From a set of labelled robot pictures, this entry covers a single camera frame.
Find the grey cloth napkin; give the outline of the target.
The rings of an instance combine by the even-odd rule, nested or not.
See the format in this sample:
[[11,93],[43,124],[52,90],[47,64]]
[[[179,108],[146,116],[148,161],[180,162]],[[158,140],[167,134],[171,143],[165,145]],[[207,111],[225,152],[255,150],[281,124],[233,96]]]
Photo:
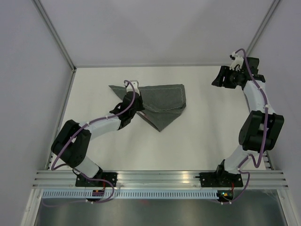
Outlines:
[[[125,96],[126,88],[110,85],[111,90],[121,99]],[[182,84],[145,86],[139,88],[143,99],[144,110],[148,119],[139,115],[155,130],[161,132],[183,113],[186,107],[185,87]]]

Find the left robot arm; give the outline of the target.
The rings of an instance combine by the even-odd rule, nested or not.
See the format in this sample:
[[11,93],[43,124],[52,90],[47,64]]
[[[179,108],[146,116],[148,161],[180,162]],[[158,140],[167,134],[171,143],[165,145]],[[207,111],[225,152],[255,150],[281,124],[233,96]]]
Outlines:
[[68,120],[52,143],[51,151],[67,166],[84,174],[91,186],[99,186],[103,180],[103,170],[87,157],[90,141],[108,132],[123,129],[136,112],[143,109],[140,91],[128,91],[122,102],[98,121],[80,124]]

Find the right side aluminium rail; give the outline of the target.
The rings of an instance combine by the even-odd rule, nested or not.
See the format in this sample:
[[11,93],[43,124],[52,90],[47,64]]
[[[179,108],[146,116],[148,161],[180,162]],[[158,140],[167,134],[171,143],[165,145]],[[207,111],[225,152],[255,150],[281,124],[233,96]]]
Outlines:
[[265,83],[256,81],[252,74],[250,76],[252,80],[242,89],[248,104],[249,116],[241,128],[238,141],[242,151],[247,154],[247,159],[252,160],[254,167],[258,168],[263,153],[275,146],[277,117],[269,104]]

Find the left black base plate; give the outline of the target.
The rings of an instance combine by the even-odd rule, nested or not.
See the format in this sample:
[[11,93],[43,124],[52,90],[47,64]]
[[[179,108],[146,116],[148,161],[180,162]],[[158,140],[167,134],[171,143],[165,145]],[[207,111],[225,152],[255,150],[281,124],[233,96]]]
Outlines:
[[93,178],[87,179],[79,174],[76,178],[76,187],[110,187],[110,182],[113,187],[116,187],[117,172],[98,172]]

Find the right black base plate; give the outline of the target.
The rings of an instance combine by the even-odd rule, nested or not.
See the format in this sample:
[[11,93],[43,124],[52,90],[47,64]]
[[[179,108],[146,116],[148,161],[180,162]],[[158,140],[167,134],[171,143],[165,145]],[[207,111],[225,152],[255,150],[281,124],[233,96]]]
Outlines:
[[216,188],[235,188],[243,187],[243,181],[240,174],[231,174],[223,172],[218,174],[217,172],[203,172],[199,173],[197,177],[200,180],[201,187],[216,187]]

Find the fork with pink handle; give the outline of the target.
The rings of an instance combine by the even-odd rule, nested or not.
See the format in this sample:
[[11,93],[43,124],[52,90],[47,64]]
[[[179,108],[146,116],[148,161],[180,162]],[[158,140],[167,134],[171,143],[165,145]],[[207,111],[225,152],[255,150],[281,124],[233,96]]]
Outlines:
[[145,115],[143,112],[139,112],[139,115],[146,118],[146,119],[148,119],[147,115]]

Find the aluminium rail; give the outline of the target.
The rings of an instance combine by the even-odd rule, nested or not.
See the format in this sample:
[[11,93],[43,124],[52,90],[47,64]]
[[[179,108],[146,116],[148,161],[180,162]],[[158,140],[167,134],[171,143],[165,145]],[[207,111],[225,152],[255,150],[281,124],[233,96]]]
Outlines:
[[66,106],[68,104],[70,92],[71,92],[73,81],[74,81],[74,78],[75,78],[76,70],[77,70],[77,68],[75,67],[71,71],[70,79],[68,80],[66,90],[63,93],[63,102],[62,102],[62,105],[60,107],[58,120],[57,120],[57,123],[55,125],[55,130],[54,130],[53,136],[52,136],[51,141],[50,141],[49,151],[48,151],[48,158],[47,158],[45,166],[44,166],[45,170],[48,170],[49,166],[51,165],[52,156],[53,156],[52,151],[51,151],[51,145],[53,144],[56,136],[58,135],[58,133],[60,131],[60,127],[62,125],[63,117],[64,117],[64,114],[65,114],[65,109],[66,109]]
[[254,167],[258,168],[263,153],[275,146],[277,117],[269,104],[265,83],[256,81],[252,74],[250,76],[252,80],[242,89],[248,104],[249,116],[241,128],[238,141],[242,151],[247,154],[247,159],[252,160]]
[[[118,189],[197,189],[201,182],[197,171],[118,171]],[[76,175],[71,170],[40,170],[36,172],[32,188],[74,188]],[[280,170],[250,171],[249,189],[288,189]]]

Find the left aluminium frame post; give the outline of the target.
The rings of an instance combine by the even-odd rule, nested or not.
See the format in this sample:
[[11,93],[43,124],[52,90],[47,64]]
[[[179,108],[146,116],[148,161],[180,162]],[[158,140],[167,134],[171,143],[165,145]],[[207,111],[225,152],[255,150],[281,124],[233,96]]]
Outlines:
[[35,6],[36,10],[40,14],[44,24],[46,25],[48,31],[50,32],[52,38],[54,39],[56,45],[58,46],[61,54],[63,55],[63,58],[65,59],[68,66],[71,68],[71,70],[74,72],[76,70],[76,66],[73,63],[66,47],[64,46],[57,30],[55,29],[48,13],[46,12],[42,2],[40,0],[32,0],[33,5]]

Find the aluminium front rail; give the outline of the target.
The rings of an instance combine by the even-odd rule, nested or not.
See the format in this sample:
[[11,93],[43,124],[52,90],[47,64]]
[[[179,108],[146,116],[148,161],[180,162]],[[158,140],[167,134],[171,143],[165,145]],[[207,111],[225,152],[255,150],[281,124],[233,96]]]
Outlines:
[[[118,171],[118,189],[197,189],[201,182],[197,171]],[[76,175],[71,170],[40,170],[36,172],[32,188],[74,188]],[[280,170],[250,171],[249,189],[288,189]]]

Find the aluminium frame post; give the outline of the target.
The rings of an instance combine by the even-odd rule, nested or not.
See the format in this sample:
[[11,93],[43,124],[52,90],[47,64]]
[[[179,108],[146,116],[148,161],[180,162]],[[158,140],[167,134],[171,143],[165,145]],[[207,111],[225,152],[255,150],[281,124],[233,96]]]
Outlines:
[[71,70],[74,72],[76,70],[76,66],[73,63],[66,47],[64,46],[57,30],[55,29],[48,13],[46,12],[42,2],[40,0],[32,0],[33,5],[35,6],[36,10],[40,14],[44,24],[46,25],[48,31],[50,32],[52,38],[54,39],[56,45],[58,46],[61,54],[63,55],[63,58],[65,59],[68,66],[71,68]]
[[256,47],[259,39],[261,38],[261,36],[263,35],[265,29],[267,28],[271,18],[273,17],[273,15],[275,14],[277,8],[279,7],[279,5],[281,4],[281,0],[273,0],[271,5],[269,6],[267,12],[264,15],[264,18],[262,19],[259,27],[257,28],[253,38],[251,39],[250,44],[248,45],[247,49],[246,49],[246,55],[250,56],[253,49]]

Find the right aluminium frame post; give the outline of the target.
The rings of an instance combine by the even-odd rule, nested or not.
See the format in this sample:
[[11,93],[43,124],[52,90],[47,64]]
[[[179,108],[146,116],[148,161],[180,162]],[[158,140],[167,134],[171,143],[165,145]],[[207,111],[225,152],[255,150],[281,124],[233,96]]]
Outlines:
[[259,27],[257,28],[253,38],[251,39],[250,44],[248,45],[247,49],[246,49],[246,55],[250,56],[253,49],[256,47],[259,39],[261,38],[261,36],[263,35],[265,29],[267,28],[271,18],[273,17],[273,15],[275,14],[277,8],[279,7],[279,5],[281,4],[281,0],[273,0],[271,5],[269,6],[267,12],[264,15],[264,18],[262,19]]

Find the left side aluminium rail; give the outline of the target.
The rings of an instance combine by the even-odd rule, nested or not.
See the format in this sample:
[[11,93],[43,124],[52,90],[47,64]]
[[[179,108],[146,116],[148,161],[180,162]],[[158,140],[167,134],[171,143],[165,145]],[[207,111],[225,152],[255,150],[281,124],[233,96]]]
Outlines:
[[76,70],[77,70],[77,68],[75,67],[71,71],[70,79],[68,80],[66,90],[63,93],[63,102],[62,102],[62,105],[60,107],[58,120],[57,120],[57,123],[55,125],[55,130],[54,130],[53,136],[52,136],[51,141],[50,141],[49,151],[48,151],[48,158],[47,158],[45,166],[44,166],[45,170],[48,170],[49,166],[51,165],[52,156],[53,156],[52,151],[51,151],[51,145],[53,144],[56,136],[58,135],[58,133],[60,131],[60,127],[62,125],[63,117],[64,117],[64,114],[65,114],[65,109],[66,109],[66,106],[68,104],[70,92],[71,92],[73,81],[74,81],[74,78],[75,78]]

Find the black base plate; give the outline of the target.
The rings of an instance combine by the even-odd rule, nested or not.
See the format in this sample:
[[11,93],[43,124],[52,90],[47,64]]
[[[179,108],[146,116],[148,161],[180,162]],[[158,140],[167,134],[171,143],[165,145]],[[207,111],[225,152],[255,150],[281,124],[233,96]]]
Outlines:
[[113,187],[116,187],[117,172],[98,172],[93,178],[87,179],[79,174],[76,178],[76,187],[110,187],[110,182]]
[[240,174],[231,174],[223,172],[218,174],[217,172],[203,172],[199,173],[197,177],[200,180],[201,187],[216,187],[216,188],[235,188],[243,187],[243,181]]

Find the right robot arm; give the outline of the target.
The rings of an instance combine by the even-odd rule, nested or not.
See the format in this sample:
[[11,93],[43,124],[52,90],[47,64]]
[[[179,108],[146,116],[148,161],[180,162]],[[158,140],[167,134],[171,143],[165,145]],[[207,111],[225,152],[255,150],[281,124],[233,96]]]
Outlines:
[[258,73],[259,59],[243,58],[237,53],[232,53],[230,58],[231,65],[220,68],[212,85],[228,89],[241,87],[249,115],[240,129],[238,147],[212,175],[211,185],[218,187],[242,187],[241,170],[249,161],[253,161],[255,168],[260,167],[264,152],[274,148],[284,124],[284,117],[276,114],[268,100],[266,80]]

